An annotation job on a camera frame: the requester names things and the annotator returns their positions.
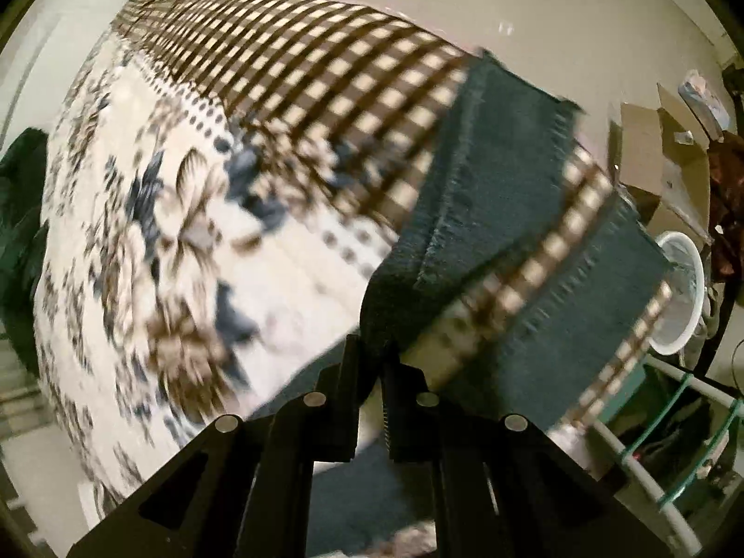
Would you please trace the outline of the dark blue denim pants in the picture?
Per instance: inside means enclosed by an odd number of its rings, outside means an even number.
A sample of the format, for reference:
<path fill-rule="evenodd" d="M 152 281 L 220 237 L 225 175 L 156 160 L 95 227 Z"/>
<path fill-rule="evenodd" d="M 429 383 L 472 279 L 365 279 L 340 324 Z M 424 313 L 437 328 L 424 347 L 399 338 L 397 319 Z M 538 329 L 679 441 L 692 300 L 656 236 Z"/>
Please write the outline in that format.
<path fill-rule="evenodd" d="M 424 370 L 449 417 L 435 437 L 459 455 L 506 413 L 558 423 L 668 274 L 633 204 L 576 152 L 577 115 L 477 55 L 365 293 L 367 358 Z"/>

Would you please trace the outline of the floral white bed blanket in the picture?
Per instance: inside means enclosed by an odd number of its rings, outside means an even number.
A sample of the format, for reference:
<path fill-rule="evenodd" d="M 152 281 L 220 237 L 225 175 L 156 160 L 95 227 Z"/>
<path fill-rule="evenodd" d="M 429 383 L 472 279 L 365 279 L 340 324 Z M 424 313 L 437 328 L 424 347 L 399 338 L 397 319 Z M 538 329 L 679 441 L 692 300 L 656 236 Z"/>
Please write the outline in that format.
<path fill-rule="evenodd" d="M 230 119 L 116 33 L 93 47 L 49 137 L 34 325 L 101 512 L 357 325 L 396 236 L 333 206 L 344 156 Z"/>

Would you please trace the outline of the white and green metal rack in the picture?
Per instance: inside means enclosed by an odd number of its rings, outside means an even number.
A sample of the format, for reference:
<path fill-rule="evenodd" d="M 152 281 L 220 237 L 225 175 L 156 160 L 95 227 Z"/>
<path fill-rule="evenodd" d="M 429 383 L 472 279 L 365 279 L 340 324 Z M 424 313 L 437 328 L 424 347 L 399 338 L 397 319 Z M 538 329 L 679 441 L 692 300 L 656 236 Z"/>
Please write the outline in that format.
<path fill-rule="evenodd" d="M 655 355 L 590 428 L 600 481 L 676 557 L 703 557 L 743 510 L 743 395 Z"/>

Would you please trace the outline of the white plastic bucket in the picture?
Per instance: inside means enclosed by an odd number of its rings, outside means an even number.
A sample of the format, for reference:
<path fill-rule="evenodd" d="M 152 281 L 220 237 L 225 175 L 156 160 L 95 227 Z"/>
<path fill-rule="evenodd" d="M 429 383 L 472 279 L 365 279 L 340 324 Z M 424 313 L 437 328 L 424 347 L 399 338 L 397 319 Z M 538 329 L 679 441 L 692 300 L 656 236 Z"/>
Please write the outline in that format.
<path fill-rule="evenodd" d="M 670 298 L 652 332 L 650 345 L 659 355 L 672 355 L 685 348 L 703 314 L 705 271 L 700 252 L 687 234 L 663 232 L 657 237 L 657 245 L 671 263 L 666 281 Z"/>

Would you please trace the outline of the brown checkered bed sheet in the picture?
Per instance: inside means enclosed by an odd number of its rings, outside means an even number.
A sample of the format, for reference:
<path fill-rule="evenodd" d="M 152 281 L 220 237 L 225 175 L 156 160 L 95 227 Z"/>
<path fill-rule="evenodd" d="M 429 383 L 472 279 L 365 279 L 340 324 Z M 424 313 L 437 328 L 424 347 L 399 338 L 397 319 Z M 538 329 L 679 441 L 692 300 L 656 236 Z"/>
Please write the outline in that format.
<path fill-rule="evenodd" d="M 230 119 L 280 121 L 291 141 L 317 137 L 342 149 L 343 181 L 331 202 L 395 233 L 388 254 L 418 202 L 446 112 L 473 59 L 487 53 L 334 0 L 131 0 L 111 32 Z M 637 364 L 669 294 L 664 279 L 631 336 L 550 428 L 585 428 L 598 417 Z"/>

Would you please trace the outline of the open cardboard box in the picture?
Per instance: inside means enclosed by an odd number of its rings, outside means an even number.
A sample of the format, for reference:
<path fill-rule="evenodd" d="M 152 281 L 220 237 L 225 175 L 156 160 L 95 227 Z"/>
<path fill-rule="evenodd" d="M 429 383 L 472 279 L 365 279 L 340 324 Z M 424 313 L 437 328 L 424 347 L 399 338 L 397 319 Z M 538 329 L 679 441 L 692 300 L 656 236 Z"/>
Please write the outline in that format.
<path fill-rule="evenodd" d="M 608 163 L 651 236 L 677 231 L 712 244 L 709 140 L 686 103 L 661 85 L 658 105 L 623 102 L 609 131 Z"/>

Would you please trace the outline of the dark green cloth pile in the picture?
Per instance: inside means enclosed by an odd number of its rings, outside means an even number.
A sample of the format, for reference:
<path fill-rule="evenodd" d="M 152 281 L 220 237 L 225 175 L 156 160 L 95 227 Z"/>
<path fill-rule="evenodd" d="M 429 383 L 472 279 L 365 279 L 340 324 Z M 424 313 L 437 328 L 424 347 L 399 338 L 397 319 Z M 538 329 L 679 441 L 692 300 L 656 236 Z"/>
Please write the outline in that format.
<path fill-rule="evenodd" d="M 1 323 L 34 377 L 34 295 L 43 268 L 48 228 L 40 223 L 47 166 L 47 134 L 24 130 L 1 159 Z"/>

